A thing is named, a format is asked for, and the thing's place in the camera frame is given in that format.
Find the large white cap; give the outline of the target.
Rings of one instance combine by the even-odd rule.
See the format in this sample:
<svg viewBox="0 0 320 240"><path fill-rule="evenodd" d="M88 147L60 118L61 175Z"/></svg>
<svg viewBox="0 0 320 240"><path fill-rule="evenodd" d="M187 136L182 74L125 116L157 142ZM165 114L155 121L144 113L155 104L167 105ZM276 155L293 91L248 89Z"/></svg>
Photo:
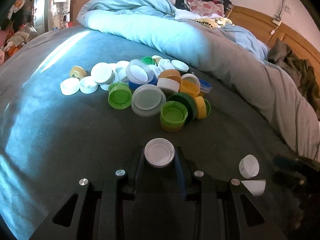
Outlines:
<svg viewBox="0 0 320 240"><path fill-rule="evenodd" d="M174 156L173 144L164 138L152 139L144 147L144 157L151 166L156 168L168 166Z"/></svg>

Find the white bottle cap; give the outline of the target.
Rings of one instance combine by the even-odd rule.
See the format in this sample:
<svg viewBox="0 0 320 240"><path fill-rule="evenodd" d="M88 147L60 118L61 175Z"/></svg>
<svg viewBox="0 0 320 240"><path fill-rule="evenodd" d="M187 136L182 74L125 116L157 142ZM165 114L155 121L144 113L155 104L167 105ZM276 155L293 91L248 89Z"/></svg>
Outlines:
<svg viewBox="0 0 320 240"><path fill-rule="evenodd" d="M251 179L258 175L260 170L257 158L251 154L242 158L239 163L239 172L245 179Z"/></svg>

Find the yellow bottle cap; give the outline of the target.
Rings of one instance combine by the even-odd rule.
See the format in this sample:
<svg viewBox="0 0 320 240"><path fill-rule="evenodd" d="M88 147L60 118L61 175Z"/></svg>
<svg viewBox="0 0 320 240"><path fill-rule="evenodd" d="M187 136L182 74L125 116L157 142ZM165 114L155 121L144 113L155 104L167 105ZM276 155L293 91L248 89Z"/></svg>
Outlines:
<svg viewBox="0 0 320 240"><path fill-rule="evenodd" d="M204 98L201 96L197 96L195 98L195 103L197 106L197 118L198 119L204 119L207 116L207 110L206 110L206 104L204 101Z"/></svg>

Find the green cap front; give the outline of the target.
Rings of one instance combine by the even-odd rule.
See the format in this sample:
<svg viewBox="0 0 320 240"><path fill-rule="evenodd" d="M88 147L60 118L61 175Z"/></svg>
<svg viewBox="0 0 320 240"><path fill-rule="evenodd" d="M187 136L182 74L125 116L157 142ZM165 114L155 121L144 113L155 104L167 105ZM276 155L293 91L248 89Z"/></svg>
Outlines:
<svg viewBox="0 0 320 240"><path fill-rule="evenodd" d="M182 129L188 117L187 108L180 102L168 101L161 107L160 124L168 132Z"/></svg>

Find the grey bed sheet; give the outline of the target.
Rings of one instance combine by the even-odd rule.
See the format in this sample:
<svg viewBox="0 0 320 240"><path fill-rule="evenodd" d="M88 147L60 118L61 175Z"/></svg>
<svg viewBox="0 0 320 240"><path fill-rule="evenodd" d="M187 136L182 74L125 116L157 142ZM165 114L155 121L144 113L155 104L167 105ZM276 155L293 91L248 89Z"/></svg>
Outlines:
<svg viewBox="0 0 320 240"><path fill-rule="evenodd" d="M181 146L188 159L222 180L236 175L247 154L261 162L264 178L271 175L274 156L294 156L237 91L196 68L213 87L213 110L177 133L165 132L156 116L113 109L103 90L61 93L73 64L90 68L154 53L144 44L78 26L35 38L1 67L1 217L17 239L29 239L79 179L101 185L155 137Z"/></svg>

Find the green bottle cap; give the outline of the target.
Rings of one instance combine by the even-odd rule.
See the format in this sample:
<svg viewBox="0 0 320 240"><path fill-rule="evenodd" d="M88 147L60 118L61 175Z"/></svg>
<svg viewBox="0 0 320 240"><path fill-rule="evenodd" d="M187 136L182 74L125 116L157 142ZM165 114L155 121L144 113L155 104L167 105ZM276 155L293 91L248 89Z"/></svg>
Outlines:
<svg viewBox="0 0 320 240"><path fill-rule="evenodd" d="M126 109L131 105L132 92L126 83L113 83L108 88L108 103L114 109Z"/></svg>

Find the translucent grey lid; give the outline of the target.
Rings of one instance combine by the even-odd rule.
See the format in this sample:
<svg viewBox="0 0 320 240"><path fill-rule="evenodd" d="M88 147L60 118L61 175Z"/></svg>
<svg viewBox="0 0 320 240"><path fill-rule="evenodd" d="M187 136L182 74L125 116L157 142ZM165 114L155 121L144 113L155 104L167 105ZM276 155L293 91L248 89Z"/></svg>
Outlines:
<svg viewBox="0 0 320 240"><path fill-rule="evenodd" d="M142 85L132 94L131 108L139 116L151 117L166 103L164 93L156 85Z"/></svg>

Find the white cap far left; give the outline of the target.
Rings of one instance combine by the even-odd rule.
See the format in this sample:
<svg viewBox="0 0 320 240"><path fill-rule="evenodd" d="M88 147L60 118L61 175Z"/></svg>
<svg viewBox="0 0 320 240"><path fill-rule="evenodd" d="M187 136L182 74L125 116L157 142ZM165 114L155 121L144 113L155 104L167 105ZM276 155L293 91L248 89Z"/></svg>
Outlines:
<svg viewBox="0 0 320 240"><path fill-rule="evenodd" d="M60 89L63 95L73 95L80 89L80 80L76 77L65 79L60 83Z"/></svg>

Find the light blue grey duvet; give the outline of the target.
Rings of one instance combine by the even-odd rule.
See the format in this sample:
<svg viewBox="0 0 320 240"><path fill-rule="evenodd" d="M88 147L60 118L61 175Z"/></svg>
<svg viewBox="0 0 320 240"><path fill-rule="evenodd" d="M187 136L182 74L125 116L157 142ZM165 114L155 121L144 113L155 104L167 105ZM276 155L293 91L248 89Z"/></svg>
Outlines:
<svg viewBox="0 0 320 240"><path fill-rule="evenodd" d="M315 111L285 70L236 44L223 29L175 20L168 0L90 0L77 21L86 28L142 43L237 91L304 157L319 160Z"/></svg>

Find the wooden headboard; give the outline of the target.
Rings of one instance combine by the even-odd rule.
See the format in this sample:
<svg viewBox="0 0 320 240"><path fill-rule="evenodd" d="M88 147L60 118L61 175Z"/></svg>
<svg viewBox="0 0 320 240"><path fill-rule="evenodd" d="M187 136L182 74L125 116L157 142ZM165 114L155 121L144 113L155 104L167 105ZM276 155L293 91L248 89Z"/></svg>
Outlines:
<svg viewBox="0 0 320 240"><path fill-rule="evenodd" d="M295 30L283 23L277 26L272 22L272 17L236 5L226 12L226 16L234 24L249 30L270 48L274 46L277 39L289 45L299 58L310 61L316 80L319 82L319 51Z"/></svg>

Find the red dotted pillow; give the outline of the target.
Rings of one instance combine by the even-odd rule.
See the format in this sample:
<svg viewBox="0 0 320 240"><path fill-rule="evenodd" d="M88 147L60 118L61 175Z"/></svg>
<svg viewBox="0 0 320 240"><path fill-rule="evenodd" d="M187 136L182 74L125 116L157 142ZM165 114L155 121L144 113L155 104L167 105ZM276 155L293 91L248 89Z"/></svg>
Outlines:
<svg viewBox="0 0 320 240"><path fill-rule="evenodd" d="M210 16L217 14L220 17L224 17L224 6L223 4L215 4L214 2L205 2L201 0L184 0L192 13L200 16Z"/></svg>

